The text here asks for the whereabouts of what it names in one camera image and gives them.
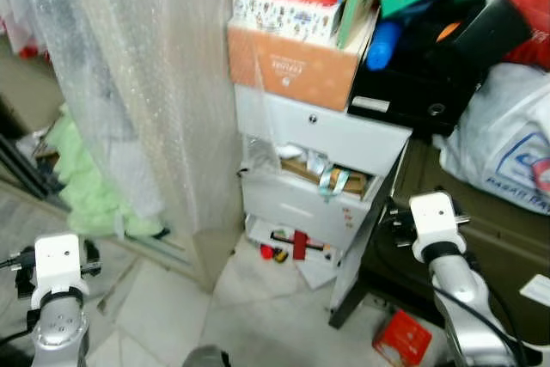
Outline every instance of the white drawer unit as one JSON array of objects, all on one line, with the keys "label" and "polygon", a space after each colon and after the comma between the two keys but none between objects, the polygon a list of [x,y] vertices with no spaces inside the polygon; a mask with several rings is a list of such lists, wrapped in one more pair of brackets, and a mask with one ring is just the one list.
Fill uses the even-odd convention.
[{"label": "white drawer unit", "polygon": [[363,199],[341,193],[326,201],[318,186],[284,171],[241,176],[246,213],[299,229],[342,251],[350,247],[382,184],[382,178],[373,178]]},{"label": "white drawer unit", "polygon": [[316,150],[335,163],[385,176],[411,130],[235,85],[243,134]]}]

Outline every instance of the plastic sheet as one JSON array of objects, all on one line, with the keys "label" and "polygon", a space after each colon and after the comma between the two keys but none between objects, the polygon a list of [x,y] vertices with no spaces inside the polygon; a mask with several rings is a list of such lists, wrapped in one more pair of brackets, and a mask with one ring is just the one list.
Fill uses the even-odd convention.
[{"label": "plastic sheet", "polygon": [[136,213],[182,235],[234,222],[229,0],[32,2],[70,113]]}]

